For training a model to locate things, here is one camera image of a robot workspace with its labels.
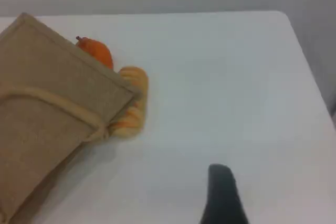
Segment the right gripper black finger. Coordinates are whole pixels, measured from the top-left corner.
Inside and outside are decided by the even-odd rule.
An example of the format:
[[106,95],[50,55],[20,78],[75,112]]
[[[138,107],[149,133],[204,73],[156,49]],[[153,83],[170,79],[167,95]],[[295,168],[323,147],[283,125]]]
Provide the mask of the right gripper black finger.
[[234,174],[225,165],[208,168],[207,200],[200,223],[249,224]]

